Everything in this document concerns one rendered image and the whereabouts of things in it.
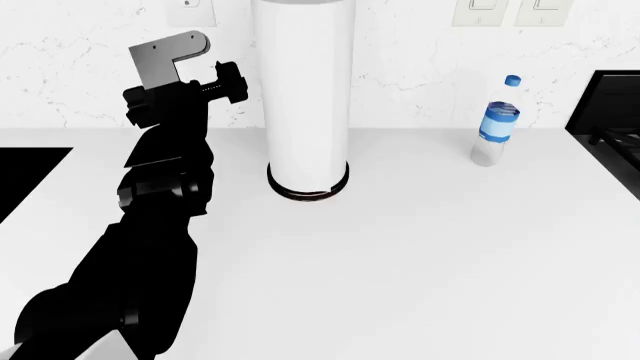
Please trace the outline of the white paper towel roll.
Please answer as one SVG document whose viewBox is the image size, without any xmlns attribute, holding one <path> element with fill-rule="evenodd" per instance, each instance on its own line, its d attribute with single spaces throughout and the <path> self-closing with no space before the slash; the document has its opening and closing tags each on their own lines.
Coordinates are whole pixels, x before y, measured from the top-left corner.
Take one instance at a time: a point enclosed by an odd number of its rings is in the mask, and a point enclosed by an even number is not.
<svg viewBox="0 0 640 360">
<path fill-rule="evenodd" d="M 271 175 L 329 191 L 347 164 L 356 0 L 251 0 Z"/>
</svg>

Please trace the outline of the black countertop sink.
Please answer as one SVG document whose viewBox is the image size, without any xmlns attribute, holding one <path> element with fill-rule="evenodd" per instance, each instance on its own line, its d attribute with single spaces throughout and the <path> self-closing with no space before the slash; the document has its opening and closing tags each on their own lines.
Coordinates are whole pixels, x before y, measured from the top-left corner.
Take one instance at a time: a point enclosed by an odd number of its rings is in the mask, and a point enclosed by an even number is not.
<svg viewBox="0 0 640 360">
<path fill-rule="evenodd" d="M 0 147 L 0 224 L 72 149 L 72 147 Z"/>
</svg>

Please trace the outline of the black stove cooktop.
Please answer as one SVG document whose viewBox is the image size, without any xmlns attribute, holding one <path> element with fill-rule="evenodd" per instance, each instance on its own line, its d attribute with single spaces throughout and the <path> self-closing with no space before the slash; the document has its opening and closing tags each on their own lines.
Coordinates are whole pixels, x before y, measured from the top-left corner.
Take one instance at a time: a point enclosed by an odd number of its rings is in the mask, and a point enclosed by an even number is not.
<svg viewBox="0 0 640 360">
<path fill-rule="evenodd" d="M 611 149 L 600 164 L 640 200 L 640 70 L 594 71 L 565 130 L 589 152 Z"/>
</svg>

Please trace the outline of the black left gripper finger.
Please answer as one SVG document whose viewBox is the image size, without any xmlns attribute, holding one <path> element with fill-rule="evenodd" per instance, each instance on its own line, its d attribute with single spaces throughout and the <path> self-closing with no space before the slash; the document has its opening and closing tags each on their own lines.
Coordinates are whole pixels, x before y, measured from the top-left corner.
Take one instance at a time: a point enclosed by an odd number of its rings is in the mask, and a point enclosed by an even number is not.
<svg viewBox="0 0 640 360">
<path fill-rule="evenodd" d="M 227 98 L 231 104 L 237 104 L 248 99 L 248 85 L 242 76 L 220 77 L 219 98 Z"/>
<path fill-rule="evenodd" d="M 237 81 L 240 79 L 240 71 L 235 62 L 216 62 L 215 71 L 218 81 Z"/>
</svg>

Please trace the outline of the clear water bottle blue label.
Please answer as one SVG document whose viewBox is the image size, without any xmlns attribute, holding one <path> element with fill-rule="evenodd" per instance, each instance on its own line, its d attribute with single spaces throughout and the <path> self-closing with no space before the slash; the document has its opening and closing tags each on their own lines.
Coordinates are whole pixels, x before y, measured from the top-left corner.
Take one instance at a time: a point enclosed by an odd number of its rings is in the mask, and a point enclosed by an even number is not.
<svg viewBox="0 0 640 360">
<path fill-rule="evenodd" d="M 491 167 L 500 161 L 523 110 L 521 81 L 521 77 L 509 74 L 490 95 L 470 155 L 475 164 Z"/>
</svg>

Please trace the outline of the black paper towel holder base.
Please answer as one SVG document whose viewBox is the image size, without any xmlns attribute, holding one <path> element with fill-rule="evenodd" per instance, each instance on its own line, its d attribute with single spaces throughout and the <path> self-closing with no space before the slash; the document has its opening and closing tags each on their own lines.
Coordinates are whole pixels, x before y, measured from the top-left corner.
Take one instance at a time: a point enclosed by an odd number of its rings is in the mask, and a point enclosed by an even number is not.
<svg viewBox="0 0 640 360">
<path fill-rule="evenodd" d="M 280 196 L 285 197 L 289 200 L 294 200 L 298 202 L 316 202 L 320 200 L 326 200 L 330 197 L 334 197 L 336 194 L 338 194 L 340 191 L 342 191 L 346 187 L 350 177 L 350 166 L 348 162 L 345 163 L 345 173 L 342 179 L 340 179 L 339 182 L 333 185 L 329 191 L 300 192 L 300 191 L 293 191 L 288 188 L 285 188 L 273 178 L 272 172 L 271 172 L 271 164 L 267 164 L 266 176 L 267 176 L 268 184 L 270 185 L 272 190 L 275 191 Z"/>
</svg>

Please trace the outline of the white wall power outlet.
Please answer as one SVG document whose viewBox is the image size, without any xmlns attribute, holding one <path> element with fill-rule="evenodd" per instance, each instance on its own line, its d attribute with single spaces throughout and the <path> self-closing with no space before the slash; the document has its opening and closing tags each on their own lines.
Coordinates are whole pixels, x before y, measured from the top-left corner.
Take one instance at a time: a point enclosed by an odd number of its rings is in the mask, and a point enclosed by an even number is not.
<svg viewBox="0 0 640 360">
<path fill-rule="evenodd" d="M 164 0 L 167 26 L 216 27 L 213 0 Z"/>
</svg>

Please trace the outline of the beige wall light switch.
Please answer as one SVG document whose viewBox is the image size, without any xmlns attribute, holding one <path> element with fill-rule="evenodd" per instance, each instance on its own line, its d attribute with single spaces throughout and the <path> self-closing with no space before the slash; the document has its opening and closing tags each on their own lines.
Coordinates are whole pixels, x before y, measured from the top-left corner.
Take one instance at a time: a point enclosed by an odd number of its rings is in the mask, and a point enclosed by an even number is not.
<svg viewBox="0 0 640 360">
<path fill-rule="evenodd" d="M 456 0 L 452 26 L 498 27 L 509 0 Z"/>
<path fill-rule="evenodd" d="M 574 0 L 522 0 L 514 26 L 564 26 Z"/>
</svg>

